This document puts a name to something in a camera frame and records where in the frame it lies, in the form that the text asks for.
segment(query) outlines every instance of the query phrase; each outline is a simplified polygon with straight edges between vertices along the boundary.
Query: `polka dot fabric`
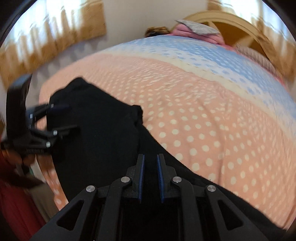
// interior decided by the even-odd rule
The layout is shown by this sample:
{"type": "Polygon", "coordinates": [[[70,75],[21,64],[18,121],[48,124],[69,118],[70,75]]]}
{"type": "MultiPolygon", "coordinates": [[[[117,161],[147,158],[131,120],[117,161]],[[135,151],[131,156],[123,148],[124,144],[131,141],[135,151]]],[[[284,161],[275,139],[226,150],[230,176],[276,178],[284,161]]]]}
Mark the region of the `polka dot fabric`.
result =
{"type": "MultiPolygon", "coordinates": [[[[291,224],[295,148],[254,103],[163,61],[103,53],[55,74],[43,85],[40,102],[48,102],[77,76],[127,104],[140,105],[151,135],[193,172],[242,197],[277,225],[291,224]]],[[[41,170],[47,178],[50,171],[42,165],[41,170]]]]}

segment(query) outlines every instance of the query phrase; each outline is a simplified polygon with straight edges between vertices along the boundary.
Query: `black fabric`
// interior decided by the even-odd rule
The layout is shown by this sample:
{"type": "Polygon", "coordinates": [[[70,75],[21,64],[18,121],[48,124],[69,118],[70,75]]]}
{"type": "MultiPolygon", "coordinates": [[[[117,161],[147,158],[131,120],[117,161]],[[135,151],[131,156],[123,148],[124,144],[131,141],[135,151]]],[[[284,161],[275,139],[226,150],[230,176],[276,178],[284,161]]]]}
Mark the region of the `black fabric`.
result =
{"type": "MultiPolygon", "coordinates": [[[[142,205],[149,213],[155,214],[151,215],[150,221],[164,212],[159,205],[157,154],[163,153],[166,164],[174,167],[178,176],[192,184],[213,184],[191,172],[150,135],[142,125],[139,106],[122,103],[82,78],[73,80],[56,92],[50,98],[50,103],[69,104],[72,110],[62,116],[47,116],[49,130],[71,124],[80,126],[79,133],[64,140],[61,148],[64,155],[58,149],[52,154],[57,175],[69,201],[88,185],[102,187],[124,176],[127,168],[136,164],[139,153],[145,154],[142,205]]],[[[285,230],[275,226],[243,199],[222,187],[219,189],[269,240],[280,240],[284,235],[285,230]]],[[[155,222],[150,223],[149,228],[152,229],[155,222]]]]}

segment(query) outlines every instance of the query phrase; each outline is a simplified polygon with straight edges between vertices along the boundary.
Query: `bed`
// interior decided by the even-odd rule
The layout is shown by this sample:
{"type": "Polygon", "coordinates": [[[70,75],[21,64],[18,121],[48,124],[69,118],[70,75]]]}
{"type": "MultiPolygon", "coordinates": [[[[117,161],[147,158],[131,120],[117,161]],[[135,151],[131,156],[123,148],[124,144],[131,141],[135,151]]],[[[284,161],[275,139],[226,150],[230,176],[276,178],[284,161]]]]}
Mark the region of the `bed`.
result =
{"type": "MultiPolygon", "coordinates": [[[[222,26],[226,44],[244,43],[269,57],[256,28],[227,15],[213,18],[207,12],[187,19],[222,26]]],[[[120,101],[140,105],[145,127],[180,162],[248,201],[279,227],[290,227],[296,217],[296,104],[278,78],[257,63],[196,39],[138,39],[60,70],[42,86],[40,103],[77,76],[120,101]]],[[[45,128],[46,121],[38,126],[45,128]]],[[[51,157],[39,156],[38,163],[63,208],[67,199],[51,157]]]]}

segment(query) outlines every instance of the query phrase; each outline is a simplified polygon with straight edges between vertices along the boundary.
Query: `silver rivet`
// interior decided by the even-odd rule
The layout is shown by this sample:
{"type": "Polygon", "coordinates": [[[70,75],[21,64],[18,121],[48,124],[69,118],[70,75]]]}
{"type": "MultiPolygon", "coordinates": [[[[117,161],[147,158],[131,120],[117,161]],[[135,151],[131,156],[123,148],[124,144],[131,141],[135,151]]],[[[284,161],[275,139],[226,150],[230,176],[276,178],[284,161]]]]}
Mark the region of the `silver rivet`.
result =
{"type": "Polygon", "coordinates": [[[210,192],[214,192],[214,191],[216,191],[216,187],[213,186],[213,185],[209,185],[209,186],[207,187],[207,189],[208,189],[208,191],[210,191],[210,192]]]}
{"type": "Polygon", "coordinates": [[[173,177],[173,182],[180,183],[182,181],[181,177],[173,177]]]}
{"type": "Polygon", "coordinates": [[[86,187],[87,192],[93,192],[96,188],[92,185],[86,187]]]}
{"type": "Polygon", "coordinates": [[[128,183],[128,182],[130,181],[130,178],[129,178],[129,177],[122,177],[122,178],[121,178],[121,181],[122,181],[123,183],[128,183]]]}

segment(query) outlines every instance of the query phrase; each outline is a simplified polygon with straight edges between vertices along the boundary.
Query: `white polka dot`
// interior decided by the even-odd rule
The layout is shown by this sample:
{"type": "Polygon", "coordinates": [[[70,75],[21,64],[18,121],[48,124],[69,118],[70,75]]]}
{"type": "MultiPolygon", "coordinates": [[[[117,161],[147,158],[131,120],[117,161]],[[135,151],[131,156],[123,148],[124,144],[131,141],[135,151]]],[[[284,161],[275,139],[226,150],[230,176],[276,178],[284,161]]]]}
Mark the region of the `white polka dot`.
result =
{"type": "Polygon", "coordinates": [[[53,192],[56,194],[56,195],[59,195],[59,190],[57,190],[57,189],[53,189],[53,192]]]}
{"type": "Polygon", "coordinates": [[[188,137],[187,137],[187,141],[188,141],[188,142],[193,142],[193,141],[194,141],[193,136],[188,136],[188,137]]]}
{"type": "Polygon", "coordinates": [[[190,131],[190,130],[191,130],[191,127],[188,126],[188,125],[186,125],[186,126],[184,126],[184,130],[185,130],[185,131],[190,131]]]}
{"type": "Polygon", "coordinates": [[[56,203],[57,203],[58,205],[61,205],[61,204],[62,204],[62,201],[61,201],[60,199],[56,199],[55,201],[56,201],[56,203]]]}
{"type": "Polygon", "coordinates": [[[175,140],[174,141],[174,146],[175,147],[179,147],[181,145],[181,142],[180,141],[178,141],[178,140],[175,140]]]}
{"type": "Polygon", "coordinates": [[[244,171],[241,171],[241,178],[245,178],[246,177],[246,173],[244,171]]]}
{"type": "Polygon", "coordinates": [[[202,150],[208,152],[210,148],[207,145],[202,146],[202,150]]]}
{"type": "Polygon", "coordinates": [[[204,134],[199,134],[198,136],[201,140],[203,140],[205,138],[205,135],[204,134]]]}
{"type": "Polygon", "coordinates": [[[215,181],[215,179],[216,179],[216,174],[215,173],[211,173],[210,175],[209,175],[209,177],[208,177],[208,179],[210,180],[210,181],[215,181]]]}
{"type": "Polygon", "coordinates": [[[178,129],[173,129],[173,130],[172,130],[172,133],[173,133],[174,135],[177,135],[177,134],[179,133],[179,130],[178,130],[178,129]]]}
{"type": "Polygon", "coordinates": [[[234,164],[231,161],[227,164],[227,166],[230,170],[232,170],[234,168],[234,164]]]}
{"type": "Polygon", "coordinates": [[[222,160],[223,157],[224,157],[224,153],[219,153],[219,154],[218,154],[218,160],[222,160]]]}
{"type": "Polygon", "coordinates": [[[252,179],[252,186],[255,186],[255,185],[256,185],[256,182],[257,182],[256,179],[253,178],[253,179],[252,179]]]}
{"type": "Polygon", "coordinates": [[[213,165],[213,160],[211,158],[207,158],[207,160],[205,161],[206,165],[208,167],[212,166],[213,165]]]}
{"type": "Polygon", "coordinates": [[[175,155],[175,158],[178,160],[178,161],[181,161],[183,160],[183,155],[181,153],[178,153],[175,155]]]}
{"type": "Polygon", "coordinates": [[[253,198],[256,199],[258,197],[258,192],[253,193],[253,198]]]}
{"type": "Polygon", "coordinates": [[[166,143],[162,143],[161,146],[165,149],[168,147],[166,143]]]}
{"type": "Polygon", "coordinates": [[[153,129],[153,126],[152,126],[151,124],[149,124],[149,125],[147,126],[147,130],[150,131],[150,130],[152,130],[152,129],[153,129]]]}
{"type": "Polygon", "coordinates": [[[230,183],[231,183],[232,185],[236,184],[236,182],[237,182],[236,177],[232,177],[232,178],[230,179],[230,183]]]}
{"type": "Polygon", "coordinates": [[[191,156],[195,156],[197,154],[197,150],[195,148],[192,148],[192,149],[189,150],[189,154],[191,156]]]}
{"type": "Polygon", "coordinates": [[[243,192],[246,193],[248,190],[249,190],[249,187],[248,187],[247,184],[245,184],[245,185],[243,186],[243,192]]]}
{"type": "Polygon", "coordinates": [[[191,166],[191,170],[196,172],[200,169],[200,165],[198,163],[193,163],[191,166]]]}
{"type": "Polygon", "coordinates": [[[214,136],[216,136],[216,132],[215,131],[210,131],[210,135],[214,137],[214,136]]]}
{"type": "Polygon", "coordinates": [[[159,137],[160,137],[160,138],[164,138],[165,136],[166,136],[166,133],[165,133],[165,132],[160,132],[160,133],[159,133],[159,137]]]}

